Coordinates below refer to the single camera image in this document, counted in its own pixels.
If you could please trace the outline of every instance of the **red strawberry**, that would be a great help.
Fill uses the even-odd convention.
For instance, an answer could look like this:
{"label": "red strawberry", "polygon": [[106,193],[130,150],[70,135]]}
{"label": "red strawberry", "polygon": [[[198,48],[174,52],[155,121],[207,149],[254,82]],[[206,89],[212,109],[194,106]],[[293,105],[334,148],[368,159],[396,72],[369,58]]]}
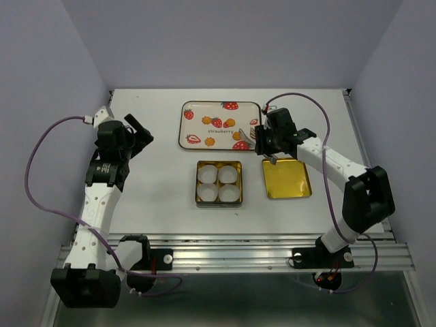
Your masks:
{"label": "red strawberry", "polygon": [[217,117],[212,118],[212,125],[214,125],[216,128],[221,128],[223,126],[223,121]]}
{"label": "red strawberry", "polygon": [[200,142],[201,142],[201,139],[200,139],[198,136],[196,136],[196,135],[191,135],[191,134],[188,134],[188,135],[186,136],[186,140],[187,140],[188,143],[190,143],[190,144],[196,144],[196,143],[200,143]]}
{"label": "red strawberry", "polygon": [[234,149],[234,150],[249,150],[250,146],[245,141],[238,141],[234,144],[232,149]]}
{"label": "red strawberry", "polygon": [[185,109],[185,111],[183,112],[183,115],[185,116],[185,118],[190,121],[193,118],[193,112],[191,109]]}
{"label": "red strawberry", "polygon": [[222,102],[221,106],[227,110],[236,110],[239,108],[237,102]]}

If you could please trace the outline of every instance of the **white tray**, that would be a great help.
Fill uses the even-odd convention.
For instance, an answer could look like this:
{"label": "white tray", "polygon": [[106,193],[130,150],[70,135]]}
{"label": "white tray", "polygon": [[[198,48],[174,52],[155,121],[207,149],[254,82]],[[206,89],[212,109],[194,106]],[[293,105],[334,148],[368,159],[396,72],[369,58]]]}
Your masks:
{"label": "white tray", "polygon": [[254,102],[190,101],[182,107],[178,143],[184,149],[254,150],[238,131],[250,137],[259,124],[260,107]]}

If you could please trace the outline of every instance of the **tabletop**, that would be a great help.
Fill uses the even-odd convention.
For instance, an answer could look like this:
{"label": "tabletop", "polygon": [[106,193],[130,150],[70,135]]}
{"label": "tabletop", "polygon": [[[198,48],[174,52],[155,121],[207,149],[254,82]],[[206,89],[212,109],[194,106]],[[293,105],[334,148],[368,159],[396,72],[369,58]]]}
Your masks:
{"label": "tabletop", "polygon": [[[130,163],[123,195],[116,206],[111,234],[321,234],[331,225],[322,175],[307,167],[313,194],[308,198],[270,200],[262,159],[254,152],[185,150],[178,144],[181,110],[188,101],[255,102],[261,107],[284,92],[316,99],[331,123],[328,146],[363,164],[358,140],[341,89],[116,89],[110,107],[116,119],[133,114],[155,140]],[[272,103],[288,108],[298,129],[321,139],[326,122],[320,110],[301,97]],[[200,160],[238,160],[243,167],[240,208],[198,208],[194,200]],[[343,194],[330,183],[337,215]],[[370,229],[383,232],[381,224]]]}

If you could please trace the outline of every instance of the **gray wall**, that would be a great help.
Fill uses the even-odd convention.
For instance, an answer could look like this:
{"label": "gray wall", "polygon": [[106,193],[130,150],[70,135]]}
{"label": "gray wall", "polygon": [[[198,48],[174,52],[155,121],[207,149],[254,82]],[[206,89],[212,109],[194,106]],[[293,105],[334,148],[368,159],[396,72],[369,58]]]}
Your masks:
{"label": "gray wall", "polygon": [[[73,225],[30,204],[25,165],[52,122],[93,114],[107,91],[58,0],[2,0],[0,47],[1,325],[39,326],[51,270]],[[80,122],[53,131],[32,170],[38,200],[78,213],[94,137]]]}
{"label": "gray wall", "polygon": [[62,0],[110,88],[351,87],[401,0]]}
{"label": "gray wall", "polygon": [[372,164],[390,175],[396,237],[436,315],[436,2],[405,0],[352,92]]}

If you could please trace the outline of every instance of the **purple cable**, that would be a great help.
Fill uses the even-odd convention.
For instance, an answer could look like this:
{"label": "purple cable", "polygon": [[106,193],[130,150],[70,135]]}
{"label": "purple cable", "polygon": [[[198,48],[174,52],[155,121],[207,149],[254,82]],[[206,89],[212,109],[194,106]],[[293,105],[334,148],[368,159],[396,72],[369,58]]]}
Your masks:
{"label": "purple cable", "polygon": [[156,278],[176,278],[178,279],[178,283],[170,288],[169,290],[165,290],[162,292],[158,292],[158,293],[152,293],[152,294],[141,294],[141,296],[143,297],[151,297],[151,296],[161,296],[164,294],[167,294],[173,290],[175,290],[176,288],[178,288],[181,283],[182,283],[182,278],[179,275],[169,275],[169,274],[162,274],[162,275],[152,275],[152,274],[145,274],[145,273],[141,273],[141,272],[134,272],[134,271],[130,271],[126,268],[124,268],[121,265],[120,259],[118,258],[118,256],[116,255],[115,251],[112,249],[112,247],[109,245],[109,243],[106,241],[106,239],[94,228],[91,227],[91,225],[89,225],[87,222],[83,221],[81,218],[76,217],[75,215],[71,215],[69,213],[65,213],[63,211],[59,211],[56,209],[51,209],[51,208],[47,208],[45,206],[43,206],[42,204],[38,203],[35,198],[32,196],[30,189],[29,189],[29,173],[30,173],[30,168],[32,165],[32,161],[33,158],[35,157],[36,152],[38,151],[38,148],[41,146],[42,141],[44,141],[44,139],[47,137],[47,135],[51,132],[52,129],[54,129],[57,125],[60,125],[66,121],[70,121],[73,119],[80,119],[81,121],[84,121],[84,117],[83,116],[70,116],[70,117],[66,117],[64,119],[61,119],[60,121],[57,121],[56,123],[53,123],[41,136],[41,138],[38,140],[38,142],[35,145],[35,148],[33,148],[32,153],[30,154],[30,158],[27,162],[27,166],[26,166],[26,172],[25,172],[25,191],[26,191],[26,195],[29,198],[30,202],[32,202],[32,204],[34,206],[36,206],[38,209],[45,211],[47,213],[54,213],[56,215],[60,215],[62,217],[71,219],[72,221],[75,221],[76,223],[82,225],[82,226],[86,226],[88,227],[88,230],[94,234],[95,237],[97,237],[97,239],[103,244],[103,246],[108,250],[109,254],[114,258],[114,261],[116,262],[116,265],[118,266],[119,270],[123,271],[124,273],[128,274],[128,275],[133,275],[133,276],[139,276],[139,277],[144,277],[144,278],[152,278],[152,279],[156,279]]}
{"label": "purple cable", "polygon": [[[279,95],[276,95],[275,97],[269,99],[266,104],[265,104],[265,114],[268,112],[268,107],[270,102],[279,99],[280,97],[285,97],[288,95],[297,95],[299,97],[303,97],[305,99],[308,99],[309,101],[313,102],[322,112],[322,114],[324,115],[324,118],[326,120],[326,124],[327,124],[327,132],[326,132],[326,136],[322,141],[322,175],[324,178],[324,189],[326,190],[326,197],[327,197],[327,203],[328,203],[328,209],[330,211],[330,216],[332,217],[332,222],[334,225],[335,230],[337,231],[338,235],[347,243],[349,243],[349,241],[347,240],[347,238],[342,234],[341,230],[339,229],[337,220],[336,220],[336,216],[334,215],[334,210],[333,210],[333,201],[332,201],[332,196],[330,194],[330,188],[328,186],[328,178],[327,178],[327,160],[326,160],[326,145],[327,145],[327,141],[328,141],[328,137],[330,136],[330,119],[328,119],[328,115],[326,110],[321,106],[321,104],[319,104],[315,99],[313,99],[312,97],[309,97],[308,95],[305,95],[303,93],[298,93],[298,92],[288,92],[288,93],[282,93]],[[367,279],[365,279],[360,285],[357,285],[356,287],[353,287],[349,290],[344,290],[344,291],[333,291],[333,293],[335,294],[345,294],[345,293],[349,293],[349,292],[353,292],[355,290],[358,290],[359,288],[361,288],[362,286],[366,285],[367,282],[369,280],[371,280],[373,278],[375,269],[377,268],[378,262],[379,262],[379,254],[378,254],[378,250],[377,250],[377,245],[375,244],[374,240],[368,235],[368,234],[362,234],[363,236],[367,237],[369,239],[369,241],[372,243],[373,247],[374,247],[374,252],[375,252],[375,258],[374,258],[374,266],[373,269],[370,273],[370,275],[368,276]],[[312,285],[308,285],[306,283],[303,283],[301,281],[297,281],[299,284],[304,284],[306,286],[310,286],[310,287],[315,287]]]}

